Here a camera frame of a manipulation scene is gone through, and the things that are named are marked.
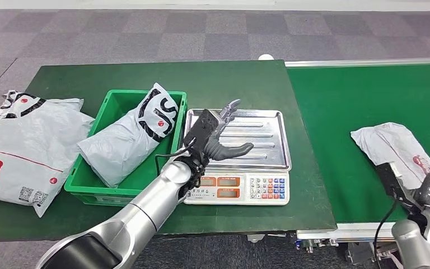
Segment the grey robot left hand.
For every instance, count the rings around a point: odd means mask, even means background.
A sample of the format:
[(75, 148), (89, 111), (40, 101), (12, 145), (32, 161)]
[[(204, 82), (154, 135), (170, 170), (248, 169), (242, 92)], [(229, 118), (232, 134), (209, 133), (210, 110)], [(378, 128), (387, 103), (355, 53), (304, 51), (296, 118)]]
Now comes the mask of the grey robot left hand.
[(209, 159), (215, 161), (232, 159), (235, 157), (244, 156), (254, 148), (254, 145), (250, 142), (235, 147), (227, 147), (219, 142), (219, 137), (225, 130), (226, 125), (230, 121), (234, 120), (233, 113), (237, 110), (240, 103), (240, 99), (235, 99), (228, 103), (218, 114), (217, 119), (219, 120), (219, 126), (209, 136), (208, 142), (204, 148), (204, 153)]

